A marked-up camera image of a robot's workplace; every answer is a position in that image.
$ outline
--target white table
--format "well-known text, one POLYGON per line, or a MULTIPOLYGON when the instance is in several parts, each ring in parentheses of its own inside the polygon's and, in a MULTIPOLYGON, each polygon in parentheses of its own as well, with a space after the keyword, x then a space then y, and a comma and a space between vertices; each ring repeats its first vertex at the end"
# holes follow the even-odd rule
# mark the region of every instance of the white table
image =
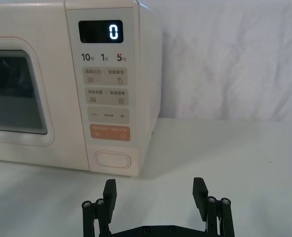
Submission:
POLYGON ((237 237, 292 237, 292 123, 177 119, 158 121, 138 178, 0 162, 0 237, 81 237, 81 203, 101 198, 109 178, 118 189, 113 233, 204 230, 194 177, 231 199, 237 237))

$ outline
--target white wall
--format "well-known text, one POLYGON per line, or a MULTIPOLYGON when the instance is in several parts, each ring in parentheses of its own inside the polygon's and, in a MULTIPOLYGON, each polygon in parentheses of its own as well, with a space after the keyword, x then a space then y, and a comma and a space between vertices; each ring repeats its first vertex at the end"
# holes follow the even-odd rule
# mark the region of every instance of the white wall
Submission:
POLYGON ((164 28, 162 117, 292 121, 292 0, 144 0, 164 28))

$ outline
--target white microwave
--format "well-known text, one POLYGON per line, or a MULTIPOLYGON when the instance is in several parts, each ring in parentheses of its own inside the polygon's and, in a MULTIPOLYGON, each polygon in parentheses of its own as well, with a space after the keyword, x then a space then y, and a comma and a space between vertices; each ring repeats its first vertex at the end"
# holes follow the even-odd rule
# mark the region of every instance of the white microwave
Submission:
POLYGON ((161 65, 136 0, 0 1, 0 160, 138 175, 161 65))

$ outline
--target black display screen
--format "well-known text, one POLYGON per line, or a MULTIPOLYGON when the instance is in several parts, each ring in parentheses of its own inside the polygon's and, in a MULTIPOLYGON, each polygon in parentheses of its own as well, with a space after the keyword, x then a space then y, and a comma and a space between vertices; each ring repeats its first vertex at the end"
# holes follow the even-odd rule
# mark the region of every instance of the black display screen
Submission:
POLYGON ((80 21, 82 43, 121 43, 124 40, 121 20, 80 21))

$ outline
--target bolt head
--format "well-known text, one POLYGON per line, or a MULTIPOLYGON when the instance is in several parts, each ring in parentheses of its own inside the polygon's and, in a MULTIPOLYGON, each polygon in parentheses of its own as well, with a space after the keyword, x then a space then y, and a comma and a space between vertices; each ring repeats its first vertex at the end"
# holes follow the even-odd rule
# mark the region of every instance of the bolt head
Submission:
POLYGON ((84 204, 83 204, 83 207, 88 207, 88 206, 90 206, 91 205, 91 203, 89 203, 88 201, 87 202, 85 202, 84 204))
POLYGON ((102 205, 103 203, 104 203, 104 200, 99 200, 96 202, 96 204, 98 204, 98 205, 102 205))
POLYGON ((212 202, 212 203, 214 203, 216 200, 213 198, 213 197, 209 197, 209 202, 212 202))
POLYGON ((230 201, 228 199, 223 199, 222 203, 228 205, 228 204, 230 204, 230 201))

